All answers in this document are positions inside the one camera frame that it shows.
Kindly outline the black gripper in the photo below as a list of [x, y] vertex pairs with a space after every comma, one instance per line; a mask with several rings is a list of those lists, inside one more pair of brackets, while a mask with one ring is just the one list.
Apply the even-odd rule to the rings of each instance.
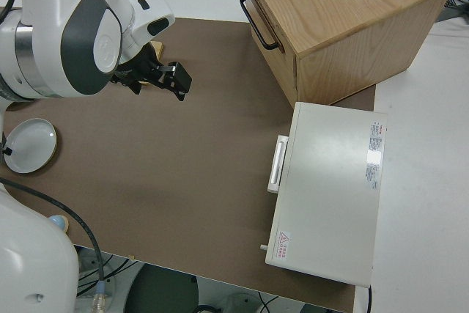
[[131, 60], [117, 66], [112, 82], [121, 83], [136, 95], [140, 94], [142, 82], [150, 83], [173, 92], [179, 101], [184, 101], [192, 78], [180, 62], [164, 65], [158, 60], [153, 45], [144, 45]]

